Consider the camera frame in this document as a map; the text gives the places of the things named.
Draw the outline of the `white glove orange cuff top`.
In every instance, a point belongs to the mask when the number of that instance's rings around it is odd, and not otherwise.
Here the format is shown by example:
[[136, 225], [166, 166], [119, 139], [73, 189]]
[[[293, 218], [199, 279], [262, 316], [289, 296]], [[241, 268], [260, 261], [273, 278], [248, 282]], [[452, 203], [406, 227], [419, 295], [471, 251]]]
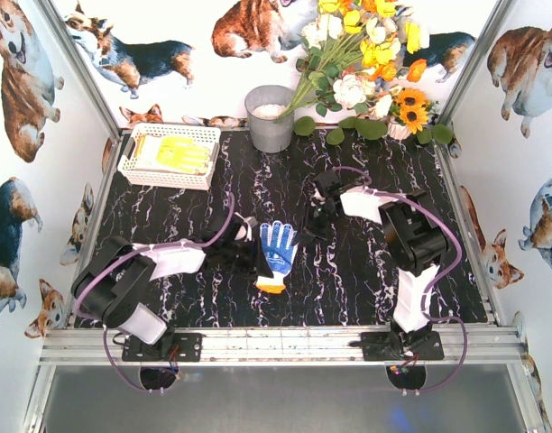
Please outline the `white glove orange cuff top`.
[[263, 257], [272, 276], [259, 275], [255, 286], [270, 294], [281, 294], [286, 289], [284, 279], [291, 273], [298, 245], [294, 243], [297, 231], [291, 224], [274, 221], [262, 223], [259, 229]]

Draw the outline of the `white glove orange cuff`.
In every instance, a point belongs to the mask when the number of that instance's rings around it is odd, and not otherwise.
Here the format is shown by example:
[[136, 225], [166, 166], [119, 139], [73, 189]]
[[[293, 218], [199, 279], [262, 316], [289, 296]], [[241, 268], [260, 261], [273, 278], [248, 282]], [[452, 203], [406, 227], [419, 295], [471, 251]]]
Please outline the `white glove orange cuff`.
[[135, 168], [188, 175], [203, 175], [211, 161], [211, 151], [183, 136], [144, 135], [136, 143]]
[[259, 275], [255, 286], [270, 294], [281, 294], [286, 289], [284, 279], [291, 273], [298, 245], [294, 243], [297, 231], [291, 224], [274, 221], [262, 223], [259, 229], [263, 257], [272, 276]]

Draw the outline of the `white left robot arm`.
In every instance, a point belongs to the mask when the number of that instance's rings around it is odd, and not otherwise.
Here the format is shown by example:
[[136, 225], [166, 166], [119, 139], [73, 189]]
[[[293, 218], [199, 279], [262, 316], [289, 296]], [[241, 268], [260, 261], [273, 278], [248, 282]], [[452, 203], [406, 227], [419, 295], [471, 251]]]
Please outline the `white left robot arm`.
[[168, 323], [148, 309], [143, 296], [151, 281], [219, 269], [250, 279], [272, 277], [253, 217], [235, 213], [201, 236], [162, 244], [133, 244], [114, 236], [72, 284], [73, 311], [156, 345]]

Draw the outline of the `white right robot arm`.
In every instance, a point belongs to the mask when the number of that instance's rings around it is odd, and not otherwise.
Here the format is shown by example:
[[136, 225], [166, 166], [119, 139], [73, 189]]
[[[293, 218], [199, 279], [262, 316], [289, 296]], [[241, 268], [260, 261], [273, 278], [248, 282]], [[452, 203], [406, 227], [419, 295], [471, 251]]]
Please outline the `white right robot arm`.
[[314, 178], [316, 188], [305, 206], [295, 245], [325, 241], [333, 222], [358, 217], [382, 226], [388, 251], [399, 273], [398, 298], [392, 322], [412, 333], [430, 322], [429, 295], [446, 253], [457, 242], [434, 210], [428, 194], [391, 193], [370, 187], [370, 181], [345, 183], [340, 169], [327, 170]]

